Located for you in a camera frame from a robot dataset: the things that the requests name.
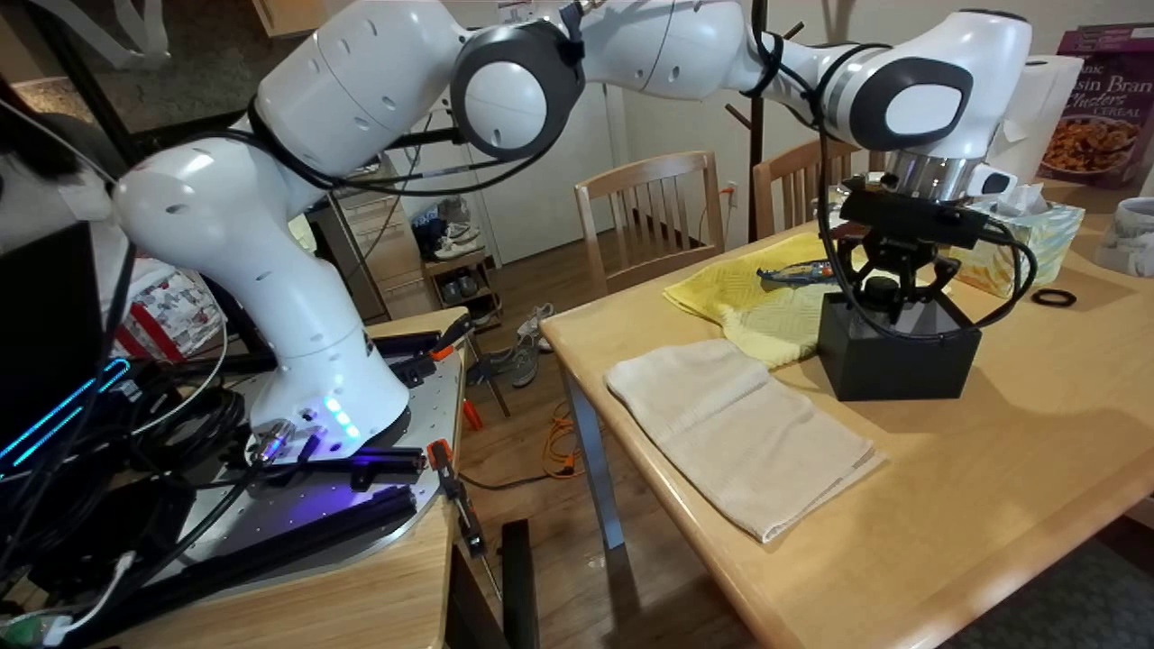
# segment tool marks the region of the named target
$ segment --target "cable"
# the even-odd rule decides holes
[[[213,387],[213,379],[219,377],[223,360],[227,360],[227,324],[219,327],[219,354],[216,354],[216,365],[209,367],[209,377],[203,379],[203,387],[195,387],[195,389],[190,389],[180,404],[174,404],[166,414],[137,427],[131,437],[143,437],[149,431],[154,431],[154,427],[175,420],[182,407],[190,407],[190,404]]]
[[[96,166],[88,152],[78,152],[71,140],[66,140],[61,135],[53,135],[49,127],[43,127],[41,121],[19,113],[14,105],[0,101],[0,110],[23,122],[29,122],[32,129],[41,129],[43,136],[49,136],[53,143],[61,143],[66,152],[71,152],[88,171],[94,171],[103,186],[115,186],[115,178]]]
[[[543,160],[543,155],[550,152],[550,143],[548,143],[548,149],[532,152],[529,160],[521,160],[520,166],[513,166],[513,171],[506,171],[506,174],[499,174],[499,178],[477,182],[477,186],[399,193],[398,186],[405,186],[405,182],[423,182],[423,178],[434,178],[434,174],[417,174],[417,178],[388,178],[388,182],[333,178],[333,174],[321,174],[321,171],[312,171],[312,166],[299,164],[299,160],[294,160],[294,155],[288,155],[280,143],[269,143],[269,140],[262,140],[262,136],[255,136],[255,135],[246,135],[246,129],[223,129],[223,135],[216,135],[216,136],[223,136],[223,140],[239,140],[239,143],[249,143],[249,149],[255,149],[255,152],[262,152],[262,155],[279,160],[280,166],[288,166],[294,178],[303,178],[303,182],[306,182],[306,186],[312,186],[312,189],[326,189],[326,193],[334,193],[334,189],[362,189],[362,193],[382,193],[382,196],[471,196],[471,193],[495,189],[495,186],[501,186],[501,182],[508,182],[508,178],[521,174],[525,166],[532,166],[536,160]],[[477,164],[477,166],[449,166],[449,174],[485,171],[485,166],[508,166],[508,164],[506,164],[506,160],[499,160],[499,164]]]
[[[405,149],[405,164],[406,164],[406,171],[405,171],[405,178],[411,178],[417,166],[423,166],[423,143],[416,143],[416,149]],[[370,254],[386,242],[386,231],[394,228],[394,216],[398,216],[398,206],[399,206],[399,196],[394,196],[394,201],[388,201],[388,213],[386,213],[386,224],[370,234],[370,242],[363,247],[363,259],[370,259]]]
[[[174,427],[131,443],[139,472],[186,472],[240,437],[246,396],[216,387],[199,396]]]
[[[477,492],[517,492],[517,486],[525,486],[525,482],[543,482],[543,480],[561,480],[561,475],[573,475],[573,466],[558,468],[558,472],[536,472],[536,475],[521,475],[521,480],[508,480],[508,482],[479,482],[465,472],[458,472],[470,486]]]
[[[133,563],[137,563],[137,551],[122,551],[122,557],[115,559],[112,580],[109,580],[109,588],[101,593],[101,599],[96,599],[78,622],[71,622],[71,624],[66,624],[66,627],[49,627],[45,637],[43,637],[43,645],[61,645],[71,633],[78,633],[78,627],[88,627],[89,622],[96,622],[101,609],[112,603],[119,580],[131,574]]]
[[[949,337],[957,337],[957,332],[931,332],[931,337],[909,337],[909,332],[899,332],[899,327],[891,327],[891,324],[882,324],[882,320],[875,320],[864,307],[863,307],[863,299],[859,299],[859,291],[853,291],[853,285],[850,285],[850,272],[847,272],[847,265],[841,265],[841,258],[838,258],[838,250],[832,250],[832,231],[829,231],[829,193],[826,193],[826,186],[829,186],[829,171],[826,171],[826,160],[829,160],[829,129],[826,129],[826,113],[821,113],[821,95],[818,89],[826,89],[829,86],[829,81],[832,81],[832,74],[841,68],[841,64],[829,64],[826,68],[826,77],[821,77],[821,83],[818,83],[818,89],[816,86],[809,86],[805,83],[805,77],[798,77],[790,64],[782,64],[782,63],[776,63],[778,64],[778,74],[782,77],[790,77],[798,86],[799,86],[799,97],[809,101],[809,110],[810,110],[810,129],[818,129],[818,149],[821,149],[821,164],[818,164],[818,237],[821,237],[821,250],[826,250],[826,259],[829,259],[829,266],[832,266],[832,282],[838,282],[838,290],[841,290],[841,295],[847,299],[847,307],[875,332],[875,337],[886,337],[886,341],[949,341]],[[990,324],[990,320],[1001,320],[1012,307],[1016,307],[1016,299],[1028,291],[1028,285],[1034,282],[1034,258],[1030,258],[1030,250],[1028,247],[1020,247],[1012,234],[1008,234],[1008,228],[1001,228],[999,220],[988,220],[985,216],[985,228],[990,228],[996,234],[988,234],[985,242],[990,242],[990,247],[1005,247],[1008,250],[1008,258],[1012,258],[1012,295],[1001,303],[1001,307],[996,307],[990,315],[985,315],[976,324],[964,324],[964,327],[985,327],[985,324]]]
[[[227,357],[216,357],[216,360],[213,360],[213,377],[204,377],[204,381],[203,381],[190,396],[182,396],[175,407],[169,407],[166,414],[137,427],[137,431],[127,432],[127,437],[131,437],[131,440],[133,440],[133,437],[143,437],[143,432],[151,432],[154,427],[175,420],[175,414],[186,410],[195,401],[203,401],[203,392],[209,392],[213,381],[223,389],[223,377],[219,377],[219,365],[223,365],[223,360],[227,360]],[[219,396],[219,407],[216,407],[216,414],[209,414],[204,427],[232,421],[232,407],[235,407],[235,404],[232,404],[227,396]],[[101,450],[109,450],[109,449],[115,449],[115,440],[101,440],[96,449],[89,449],[89,450],[82,450],[82,456],[69,456],[61,466],[77,466],[78,458],[101,456]],[[29,475],[32,475],[32,472],[9,472],[9,475],[0,480],[0,486],[3,486],[3,482],[23,482],[23,480],[29,480]]]
[[[262,466],[249,466],[246,475],[239,482],[232,482],[232,492],[162,559],[154,559],[139,574],[131,574],[131,588],[127,593],[143,588],[166,568],[174,568],[195,542],[203,542],[204,529],[213,529],[219,523],[219,516],[227,516],[227,509],[255,482],[258,472],[262,472]]]

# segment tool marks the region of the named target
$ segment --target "electronics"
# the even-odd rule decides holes
[[[0,299],[6,315],[0,320],[0,551],[6,557],[0,579],[6,579],[29,551],[66,534],[89,509],[89,496],[112,480],[112,458],[71,461],[43,492],[19,547],[6,547],[37,500],[29,475],[61,450],[77,427],[96,440],[127,414],[119,387],[131,365],[101,365],[101,299],[88,224],[0,258]]]
[[[109,492],[77,534],[37,559],[32,583],[77,599],[101,593],[122,551],[137,551],[139,568],[162,559],[180,536],[190,498],[186,482],[166,475]]]

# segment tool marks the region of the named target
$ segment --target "wooden desk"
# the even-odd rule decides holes
[[[460,307],[370,324],[369,337],[443,332],[465,318]],[[280,645],[443,645],[449,609],[449,557],[458,523],[436,498],[429,512],[388,547],[358,557],[333,571],[280,579],[235,594],[213,594],[119,636],[112,645],[180,649],[280,649]]]
[[[1154,282],[1088,259],[1103,228],[1106,213],[1084,216],[1058,282],[1077,307],[1020,303],[988,327],[958,401],[841,404],[818,360],[778,371],[891,461],[776,547],[726,523],[603,381],[624,357],[719,337],[659,295],[690,272],[543,320],[571,371],[607,551],[624,547],[624,527],[594,414],[762,642],[949,637],[1154,492]],[[969,315],[996,303],[975,290],[951,295]]]

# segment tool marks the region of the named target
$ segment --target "table leg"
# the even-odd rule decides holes
[[[446,637],[446,645],[508,649],[501,624],[499,624],[495,609],[485,606],[485,599],[479,594],[479,583],[458,547],[449,559],[443,637]]]
[[[626,622],[626,617],[643,615],[643,599],[638,599],[636,571],[631,571],[626,547],[624,547],[624,527],[616,516],[603,427],[600,427],[600,414],[588,404],[584,389],[573,381],[573,377],[565,377],[565,392],[571,392],[578,443],[579,443],[579,458],[584,458],[584,480],[588,480],[591,504],[594,504],[600,527],[603,527],[614,622]]]
[[[571,407],[573,407],[584,480],[588,480],[591,504],[594,504],[600,527],[603,527],[603,547],[609,557],[609,551],[624,547],[624,527],[616,516],[614,475],[609,475],[609,458],[607,458],[600,414],[588,404],[584,389],[573,381],[573,377],[565,377],[565,392],[571,392]]]

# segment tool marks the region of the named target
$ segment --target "wooden chair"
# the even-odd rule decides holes
[[[588,178],[573,193],[600,295],[726,250],[710,152],[638,160]]]
[[[829,140],[826,152],[829,152],[826,186],[841,186],[864,171],[882,171],[878,152],[864,155],[863,149],[842,140]],[[768,237],[776,231],[790,231],[798,224],[816,220],[818,160],[821,160],[821,143],[810,140],[752,166],[752,228],[756,231],[749,237]]]

